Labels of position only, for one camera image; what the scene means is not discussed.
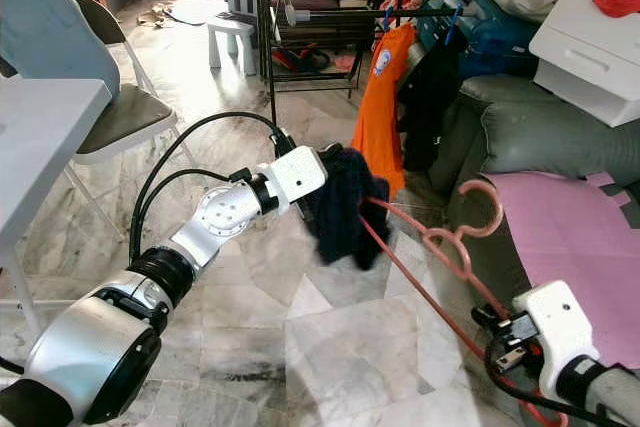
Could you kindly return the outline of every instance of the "tile floor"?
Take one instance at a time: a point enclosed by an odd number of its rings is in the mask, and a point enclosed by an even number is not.
[[[210,72],[205,27],[137,27],[136,14],[152,2],[139,0],[119,18],[160,97],[177,110],[180,128],[227,110],[267,115],[258,78],[244,78],[229,58]],[[183,2],[224,9],[219,0]],[[116,49],[114,56],[123,81],[134,81],[125,53]],[[351,101],[340,91],[281,94],[279,122],[299,143],[348,142],[361,93]],[[270,160],[265,133],[248,121],[219,122],[195,134],[189,146],[203,167],[231,172]],[[122,229],[144,178],[171,140],[162,136],[155,147],[149,143],[100,165],[77,166]],[[178,156],[163,173],[184,166]],[[186,220],[211,185],[190,178],[160,195],[144,245]],[[418,217],[439,219],[442,201],[419,176],[412,176],[400,202]],[[466,288],[403,229],[396,229],[392,244],[428,290],[473,329]],[[17,251],[37,298],[77,298],[127,264],[126,244],[117,242],[64,177]],[[10,295],[1,275],[0,296]],[[20,359],[32,341],[20,315],[0,318],[2,355]],[[349,259],[323,266],[312,238],[290,212],[257,222],[225,245],[165,331],[162,353],[138,399],[109,425],[518,425],[515,402],[495,399],[479,364],[386,258],[368,272]]]

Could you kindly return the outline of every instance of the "wire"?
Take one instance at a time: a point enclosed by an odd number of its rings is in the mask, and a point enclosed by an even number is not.
[[[139,217],[140,211],[142,209],[142,205],[144,199],[153,183],[154,179],[158,175],[158,172],[162,168],[162,166],[167,162],[171,154],[178,148],[178,146],[184,142],[184,140],[189,137],[195,130],[199,129],[203,125],[206,125],[210,122],[214,122],[216,120],[230,118],[230,117],[245,117],[249,119],[254,119],[263,124],[267,125],[272,133],[277,137],[283,137],[284,133],[278,128],[276,124],[271,122],[266,117],[263,117],[259,114],[254,114],[253,112],[223,112],[221,114],[210,115],[209,117],[205,117],[204,119],[199,120],[195,124],[192,124],[187,130],[185,130],[182,134],[178,136],[173,144],[169,146],[167,151],[160,157],[160,160],[153,167],[147,180],[145,181],[142,189],[140,189],[140,193],[138,194],[138,198],[136,199],[135,206],[133,208],[133,213],[131,215],[131,226],[129,230],[129,262],[132,263],[135,259],[140,257],[140,238],[142,237],[142,233],[139,230]]]
[[[489,374],[489,378],[492,380],[492,382],[496,384],[501,390],[509,394],[510,396],[515,397],[516,399],[523,400],[530,404],[538,405],[540,407],[545,407],[547,409],[555,410],[557,412],[563,412],[573,417],[578,417],[582,420],[586,420],[587,422],[591,422],[601,427],[628,427],[624,424],[616,422],[615,420],[607,419],[600,415],[596,415],[592,412],[589,412],[588,410],[584,410],[579,407],[575,407],[573,405],[564,404],[562,402],[556,402],[555,400],[546,399],[544,397],[537,397],[535,395],[524,392],[512,385],[509,385],[497,373],[495,367],[492,364],[493,354],[495,353],[496,347],[498,345],[499,345],[499,340],[494,338],[491,340],[491,342],[487,346],[487,349],[484,352],[484,368]]]
[[[9,372],[13,372],[14,374],[22,375],[24,374],[24,367],[18,364],[14,364],[10,360],[5,359],[4,357],[0,357],[0,368],[8,370]]]
[[[220,174],[216,174],[215,172],[211,172],[208,170],[203,170],[203,169],[184,169],[184,170],[178,170],[174,173],[172,173],[171,175],[169,175],[166,179],[163,179],[162,182],[160,182],[147,196],[147,198],[144,201],[144,204],[142,205],[141,209],[140,209],[140,213],[138,214],[138,224],[137,224],[137,229],[136,229],[136,242],[138,245],[141,244],[142,241],[142,231],[143,231],[143,227],[144,227],[144,220],[145,217],[147,216],[147,212],[149,210],[149,207],[151,206],[151,202],[153,202],[153,199],[155,199],[158,194],[162,191],[162,189],[164,189],[170,182],[184,176],[184,175],[189,175],[189,174],[199,174],[199,175],[204,175],[206,177],[211,177],[217,180],[220,180],[222,182],[229,182],[229,177],[225,177],[223,175]]]

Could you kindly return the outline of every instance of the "gray sofa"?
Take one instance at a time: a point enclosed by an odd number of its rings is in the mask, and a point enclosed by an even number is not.
[[[444,122],[428,175],[435,190],[450,194],[454,227],[488,218],[485,199],[456,192],[479,172],[538,170],[581,178],[607,171],[640,199],[640,120],[612,129],[529,79],[490,76],[465,81]],[[506,221],[491,237],[464,242],[474,271],[500,300],[509,303],[530,288]]]

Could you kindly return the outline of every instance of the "pink mat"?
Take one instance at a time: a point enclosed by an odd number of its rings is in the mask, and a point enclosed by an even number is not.
[[[640,230],[588,182],[538,172],[487,175],[498,189],[520,260],[535,286],[566,281],[593,325],[602,362],[640,368]]]

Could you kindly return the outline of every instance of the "white table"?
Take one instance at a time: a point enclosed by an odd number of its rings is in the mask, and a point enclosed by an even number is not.
[[[110,100],[101,80],[0,82],[0,266],[36,336],[44,326],[15,244]]]

